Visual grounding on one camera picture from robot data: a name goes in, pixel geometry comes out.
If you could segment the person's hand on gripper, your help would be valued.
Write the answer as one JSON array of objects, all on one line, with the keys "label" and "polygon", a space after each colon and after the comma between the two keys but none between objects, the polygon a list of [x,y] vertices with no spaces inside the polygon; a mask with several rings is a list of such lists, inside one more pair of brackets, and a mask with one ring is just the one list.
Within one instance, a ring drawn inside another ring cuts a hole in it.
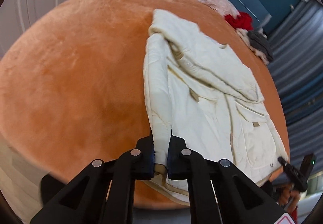
[{"label": "person's hand on gripper", "polygon": [[300,192],[294,189],[293,184],[288,184],[282,189],[281,195],[278,198],[278,204],[284,207],[288,205],[285,210],[291,214],[297,208],[300,198]]}]

